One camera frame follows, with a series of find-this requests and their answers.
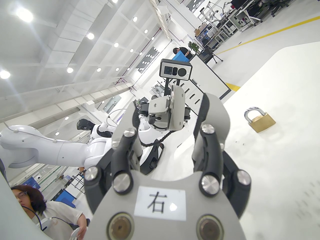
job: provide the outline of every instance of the workbench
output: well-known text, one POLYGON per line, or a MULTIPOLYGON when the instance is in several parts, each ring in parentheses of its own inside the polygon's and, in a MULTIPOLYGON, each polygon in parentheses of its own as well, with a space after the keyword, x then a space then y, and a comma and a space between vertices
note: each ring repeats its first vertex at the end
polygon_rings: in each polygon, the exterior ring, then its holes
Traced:
MULTIPOLYGON (((247 240, 316 240, 320 236, 320 42, 286 47, 226 102, 231 129, 225 151, 252 178, 240 219, 247 240), (257 106, 276 121, 256 133, 244 118, 257 106)), ((257 116, 256 111, 249 118, 257 116)), ((178 180, 193 172, 195 118, 165 140, 152 173, 178 180)))

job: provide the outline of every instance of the white table surface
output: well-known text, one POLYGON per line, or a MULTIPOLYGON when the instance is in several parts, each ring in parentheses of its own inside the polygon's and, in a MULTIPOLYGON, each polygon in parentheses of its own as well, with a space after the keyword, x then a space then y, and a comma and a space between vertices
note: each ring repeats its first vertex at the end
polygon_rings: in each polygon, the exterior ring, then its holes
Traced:
POLYGON ((241 218, 248 240, 320 239, 319 49, 281 49, 225 103, 225 150, 252 177, 241 218), (252 106, 276 124, 257 134, 244 119, 252 106))

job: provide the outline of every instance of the padlock shackle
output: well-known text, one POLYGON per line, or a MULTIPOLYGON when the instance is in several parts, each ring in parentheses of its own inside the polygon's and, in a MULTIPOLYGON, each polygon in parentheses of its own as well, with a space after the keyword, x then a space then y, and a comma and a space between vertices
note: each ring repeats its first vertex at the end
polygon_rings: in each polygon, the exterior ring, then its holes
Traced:
POLYGON ((266 113, 264 111, 262 111, 260 108, 258 107, 251 107, 249 109, 247 109, 245 112, 244 112, 244 117, 245 119, 249 122, 249 124, 252 123, 252 120, 248 117, 248 113, 251 112, 251 111, 258 111, 259 113, 261 113, 262 116, 265 116, 266 113))

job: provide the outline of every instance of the metal screw cap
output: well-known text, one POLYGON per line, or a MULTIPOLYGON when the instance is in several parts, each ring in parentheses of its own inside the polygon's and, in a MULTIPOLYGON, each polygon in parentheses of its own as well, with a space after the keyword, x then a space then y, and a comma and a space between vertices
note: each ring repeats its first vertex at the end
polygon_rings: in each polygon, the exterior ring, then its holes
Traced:
POLYGON ((211 175, 205 175, 201 179, 201 186, 204 191, 210 195, 215 195, 220 190, 219 181, 211 175))
POLYGON ((98 175, 98 168, 96 166, 92 166, 86 170, 84 174, 84 178, 86 179, 86 181, 92 181, 97 177, 97 175, 98 175))
POLYGON ((112 141, 112 148, 116 149, 119 146, 120 141, 112 141))
POLYGON ((131 223, 127 217, 120 216, 111 224, 111 235, 116 240, 128 239, 131 233, 131 223))
POLYGON ((127 173, 121 173, 113 180, 113 189, 116 192, 126 191, 131 183, 130 176, 127 173))
POLYGON ((201 130, 205 133, 205 134, 213 134, 215 132, 215 128, 211 125, 211 124, 204 124, 201 127, 201 130))
POLYGON ((197 236, 199 240, 222 240, 222 225, 214 216, 205 215, 198 221, 197 236))
POLYGON ((244 170, 238 170, 237 172, 237 178, 238 181, 242 184, 242 185, 250 185, 251 184, 251 177, 250 175, 245 172, 244 170))
POLYGON ((130 128, 130 129, 125 130, 125 131, 123 132, 123 135, 124 135, 125 137, 133 137, 135 134, 136 134, 136 130, 135 130, 134 128, 130 128))

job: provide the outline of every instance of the yellow floor line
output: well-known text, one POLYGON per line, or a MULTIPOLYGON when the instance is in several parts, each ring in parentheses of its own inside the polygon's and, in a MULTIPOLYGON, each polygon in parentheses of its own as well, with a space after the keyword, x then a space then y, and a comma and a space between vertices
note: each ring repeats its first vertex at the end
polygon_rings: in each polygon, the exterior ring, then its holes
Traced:
POLYGON ((237 85, 233 85, 233 84, 230 84, 230 83, 227 83, 227 82, 225 82, 225 84, 230 88, 230 89, 232 89, 233 91, 237 91, 238 89, 240 89, 240 87, 239 86, 237 86, 237 85))
POLYGON ((248 44, 248 43, 250 43, 250 42, 256 41, 256 40, 258 40, 258 39, 263 39, 263 38, 266 38, 266 37, 268 37, 268 36, 271 36, 271 35, 280 33, 280 32, 282 32, 282 31, 286 31, 286 30, 288 30, 288 29, 291 29, 291 28, 294 28, 294 27, 297 27, 297 26, 300 26, 300 25, 304 25, 304 24, 307 24, 307 23, 310 23, 310 22, 313 22, 313 21, 316 21, 316 20, 320 20, 320 16, 316 16, 316 17, 313 17, 313 18, 311 18, 311 19, 308 19, 308 20, 299 22, 299 23, 297 23, 297 24, 290 25, 290 26, 288 26, 288 27, 282 28, 282 29, 280 29, 280 30, 278 30, 278 31, 274 31, 274 32, 272 32, 272 33, 265 34, 265 35, 263 35, 263 36, 257 37, 257 38, 255 38, 255 39, 252 39, 252 40, 249 40, 249 41, 247 41, 247 42, 241 43, 240 45, 237 45, 237 46, 235 46, 235 47, 232 47, 232 48, 229 48, 229 49, 227 49, 227 50, 224 50, 224 51, 221 51, 221 52, 219 52, 219 53, 216 53, 216 55, 221 54, 221 53, 226 52, 226 51, 229 51, 229 50, 234 49, 234 48, 236 48, 236 47, 241 47, 241 46, 243 46, 243 45, 245 45, 245 44, 248 44))

